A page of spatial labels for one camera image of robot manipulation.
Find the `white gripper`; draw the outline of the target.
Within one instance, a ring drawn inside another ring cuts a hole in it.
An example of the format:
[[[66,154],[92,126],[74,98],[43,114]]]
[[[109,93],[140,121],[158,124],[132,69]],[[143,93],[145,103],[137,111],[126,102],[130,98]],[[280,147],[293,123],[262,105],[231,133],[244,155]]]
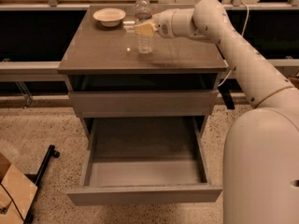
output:
[[[137,24],[134,29],[137,35],[153,37],[157,32],[163,38],[175,38],[176,34],[173,28],[173,19],[177,9],[168,9],[153,15],[153,22],[143,22]]]

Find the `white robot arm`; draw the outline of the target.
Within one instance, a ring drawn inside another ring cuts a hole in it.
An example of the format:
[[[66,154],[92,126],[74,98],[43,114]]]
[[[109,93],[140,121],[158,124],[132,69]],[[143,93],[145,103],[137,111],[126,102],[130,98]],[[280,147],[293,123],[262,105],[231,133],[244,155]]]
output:
[[[155,14],[135,32],[205,36],[220,49],[252,107],[225,139],[223,224],[299,224],[299,90],[234,28],[217,0]]]

